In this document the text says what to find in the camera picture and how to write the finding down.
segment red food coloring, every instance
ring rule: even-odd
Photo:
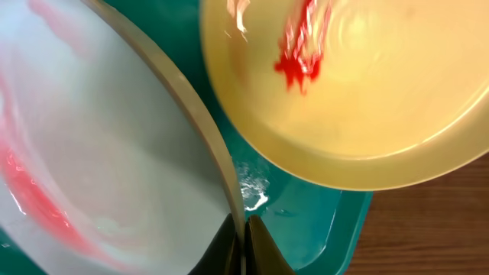
[[[11,87],[0,72],[0,97],[3,99],[0,111],[0,174],[15,198],[19,210],[76,251],[99,259],[121,271],[129,270],[126,264],[99,250],[73,227],[66,213],[44,194],[38,182],[10,148],[7,136],[18,140],[18,148],[26,151],[14,120],[11,94]]]
[[[328,4],[322,21],[319,33],[318,45],[316,51],[310,56],[304,54],[304,47],[312,34],[312,16],[317,8],[317,0],[304,0],[300,11],[300,19],[294,32],[290,22],[287,22],[284,41],[280,43],[282,54],[280,61],[275,63],[275,71],[285,73],[287,88],[289,89],[294,80],[297,80],[300,86],[301,94],[305,95],[303,89],[303,80],[309,77],[314,80],[319,75],[321,61],[323,58],[322,48],[325,42],[326,31],[328,30],[329,19],[331,18],[331,5]]]

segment wooden table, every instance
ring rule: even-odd
[[[489,155],[376,192],[346,275],[489,274]]]

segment yellow bowl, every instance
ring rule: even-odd
[[[312,183],[367,191],[421,183],[488,151],[489,2],[311,3],[202,4],[215,93],[258,152]],[[320,53],[321,70],[287,85],[280,45],[287,29],[296,45],[301,22],[312,43],[300,57]]]

